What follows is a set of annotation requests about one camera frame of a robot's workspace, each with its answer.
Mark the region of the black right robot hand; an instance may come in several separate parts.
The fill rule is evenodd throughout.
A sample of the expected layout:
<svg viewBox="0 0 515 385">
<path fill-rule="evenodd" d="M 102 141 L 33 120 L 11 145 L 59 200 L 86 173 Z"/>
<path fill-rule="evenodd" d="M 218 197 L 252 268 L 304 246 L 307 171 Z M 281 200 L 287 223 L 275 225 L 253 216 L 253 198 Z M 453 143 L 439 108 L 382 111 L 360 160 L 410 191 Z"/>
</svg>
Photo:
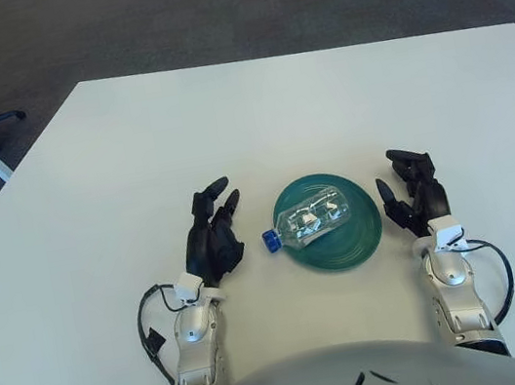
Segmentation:
<svg viewBox="0 0 515 385">
<path fill-rule="evenodd" d="M 394 172 L 406 183 L 409 205 L 398 201 L 389 185 L 377 178 L 376 186 L 388 218 L 416 237 L 430 236 L 429 221 L 449 215 L 450 204 L 444 186 L 435 178 L 435 167 L 428 153 L 405 150 L 387 150 Z"/>
</svg>

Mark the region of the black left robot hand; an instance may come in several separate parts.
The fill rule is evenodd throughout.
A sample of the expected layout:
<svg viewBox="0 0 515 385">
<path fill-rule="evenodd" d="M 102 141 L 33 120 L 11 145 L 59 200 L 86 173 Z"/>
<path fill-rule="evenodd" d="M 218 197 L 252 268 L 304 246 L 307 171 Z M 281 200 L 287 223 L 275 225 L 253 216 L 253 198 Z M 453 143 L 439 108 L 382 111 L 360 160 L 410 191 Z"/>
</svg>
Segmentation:
<svg viewBox="0 0 515 385">
<path fill-rule="evenodd" d="M 243 258 L 245 244 L 236 239 L 232 218 L 240 200 L 234 189 L 224 204 L 215 209 L 215 202 L 226 189 L 228 178 L 222 176 L 192 199 L 193 226 L 187 235 L 186 272 L 202 278 L 204 287 L 218 288 Z"/>
</svg>

